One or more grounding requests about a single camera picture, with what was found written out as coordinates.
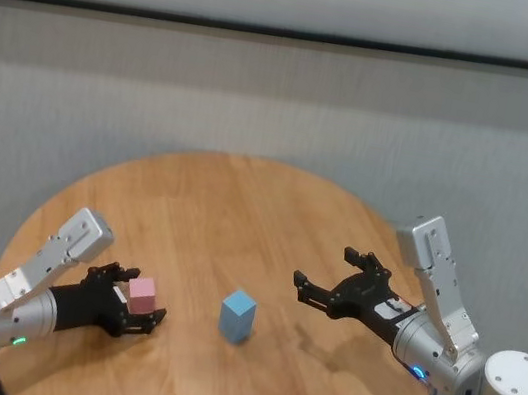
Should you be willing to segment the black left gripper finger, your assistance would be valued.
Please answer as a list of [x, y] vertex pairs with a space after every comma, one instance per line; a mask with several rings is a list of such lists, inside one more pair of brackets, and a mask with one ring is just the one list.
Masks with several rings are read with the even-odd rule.
[[122, 334], [125, 335], [148, 335], [160, 325], [167, 314], [164, 308], [156, 309], [150, 313], [127, 314], [122, 318]]
[[127, 283], [131, 279], [138, 278], [141, 274], [140, 268], [125, 268], [118, 262], [112, 262], [104, 266], [90, 267], [88, 271], [89, 280], [106, 280], [111, 283]]

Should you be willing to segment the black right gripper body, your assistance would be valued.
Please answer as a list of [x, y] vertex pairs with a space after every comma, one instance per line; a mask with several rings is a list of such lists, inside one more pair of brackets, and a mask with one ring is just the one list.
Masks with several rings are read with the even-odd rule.
[[357, 319], [392, 347], [399, 323], [415, 315], [418, 308], [393, 291], [390, 278], [390, 271], [364, 270], [342, 280], [330, 291], [326, 315], [333, 320]]

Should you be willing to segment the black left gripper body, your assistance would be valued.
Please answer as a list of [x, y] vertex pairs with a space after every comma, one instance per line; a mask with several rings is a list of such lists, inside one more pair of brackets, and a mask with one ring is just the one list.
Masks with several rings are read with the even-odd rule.
[[50, 288], [56, 305], [54, 329], [63, 331], [96, 326], [110, 336], [120, 337], [122, 318], [127, 315], [126, 303], [115, 292], [115, 283], [89, 280], [88, 271], [77, 284]]

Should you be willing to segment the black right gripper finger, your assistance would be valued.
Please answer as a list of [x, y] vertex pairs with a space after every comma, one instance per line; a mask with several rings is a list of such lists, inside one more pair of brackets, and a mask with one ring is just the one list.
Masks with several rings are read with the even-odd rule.
[[391, 278], [390, 270], [386, 269], [373, 252], [362, 254], [347, 246], [344, 250], [344, 261], [357, 268], [355, 277], [361, 280], [388, 284]]
[[299, 302], [320, 310], [327, 315], [330, 313], [331, 303], [334, 302], [334, 295], [331, 291], [313, 284], [300, 270], [294, 271], [293, 281]]

